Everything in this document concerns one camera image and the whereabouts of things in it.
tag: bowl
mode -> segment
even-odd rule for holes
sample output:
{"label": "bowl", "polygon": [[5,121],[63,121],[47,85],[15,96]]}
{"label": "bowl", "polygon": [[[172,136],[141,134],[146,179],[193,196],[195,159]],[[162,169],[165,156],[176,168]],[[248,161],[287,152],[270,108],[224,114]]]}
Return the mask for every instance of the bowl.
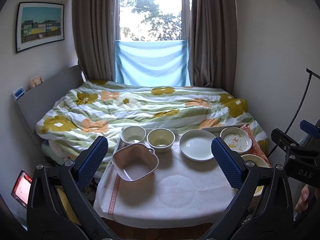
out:
{"label": "bowl", "polygon": [[231,150],[240,154],[249,151],[252,146],[252,140],[249,135],[240,128],[227,127],[221,131],[220,137]]}
{"label": "bowl", "polygon": [[137,181],[150,175],[159,165],[155,150],[134,143],[116,151],[112,157],[116,172],[125,181]]}
{"label": "bowl", "polygon": [[125,145],[142,142],[146,137],[146,130],[140,126],[128,126],[120,135]]}
{"label": "bowl", "polygon": [[[244,154],[241,156],[241,158],[243,158],[245,161],[253,161],[259,167],[270,168],[269,165],[266,163],[266,161],[257,155]],[[258,186],[253,196],[254,197],[260,196],[262,193],[262,189],[263,189],[263,186]]]}
{"label": "bowl", "polygon": [[169,129],[157,128],[148,133],[147,142],[156,152],[161,153],[171,149],[175,138],[174,133]]}
{"label": "bowl", "polygon": [[205,130],[185,132],[179,141],[180,150],[190,160],[204,162],[214,158],[211,143],[215,136]]}

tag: brown curtain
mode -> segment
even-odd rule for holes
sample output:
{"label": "brown curtain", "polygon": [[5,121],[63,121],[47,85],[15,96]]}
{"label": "brown curtain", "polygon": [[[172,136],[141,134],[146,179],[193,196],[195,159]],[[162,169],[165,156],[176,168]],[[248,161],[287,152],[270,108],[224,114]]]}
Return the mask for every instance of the brown curtain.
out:
{"label": "brown curtain", "polygon": [[236,70],[235,0],[192,0],[188,35],[191,85],[231,93]]}
{"label": "brown curtain", "polygon": [[115,80],[116,0],[72,0],[72,27],[86,78]]}

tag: headboard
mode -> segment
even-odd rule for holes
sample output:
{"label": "headboard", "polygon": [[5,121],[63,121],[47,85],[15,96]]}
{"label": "headboard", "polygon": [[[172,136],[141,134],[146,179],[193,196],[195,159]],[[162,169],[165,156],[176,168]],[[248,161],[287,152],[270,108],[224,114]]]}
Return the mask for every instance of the headboard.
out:
{"label": "headboard", "polygon": [[31,136],[37,143],[43,141],[36,132],[36,123],[53,107],[54,103],[68,91],[83,84],[82,71],[78,65],[63,69],[55,76],[32,88],[16,103]]}

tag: curtain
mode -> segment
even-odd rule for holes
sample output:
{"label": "curtain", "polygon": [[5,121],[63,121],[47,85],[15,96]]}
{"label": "curtain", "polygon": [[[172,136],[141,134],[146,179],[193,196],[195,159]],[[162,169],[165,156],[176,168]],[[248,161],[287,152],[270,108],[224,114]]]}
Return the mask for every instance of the curtain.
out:
{"label": "curtain", "polygon": [[116,41],[116,82],[188,86],[187,41]]}
{"label": "curtain", "polygon": [[188,34],[191,85],[232,92],[236,39],[235,0],[192,0]]}
{"label": "curtain", "polygon": [[114,81],[117,0],[72,0],[79,65],[88,79]]}

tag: tree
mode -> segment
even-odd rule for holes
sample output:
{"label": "tree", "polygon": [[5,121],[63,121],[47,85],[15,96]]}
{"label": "tree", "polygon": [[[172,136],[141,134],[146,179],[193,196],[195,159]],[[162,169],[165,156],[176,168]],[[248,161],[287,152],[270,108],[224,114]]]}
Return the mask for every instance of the tree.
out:
{"label": "tree", "polygon": [[[120,0],[120,7],[132,7],[132,13],[144,15],[141,24],[150,28],[149,35],[157,41],[181,40],[181,12],[178,15],[173,13],[164,14],[155,0]],[[138,37],[138,33],[132,33],[128,27],[121,30],[125,37],[134,41],[145,41],[145,37]]]}

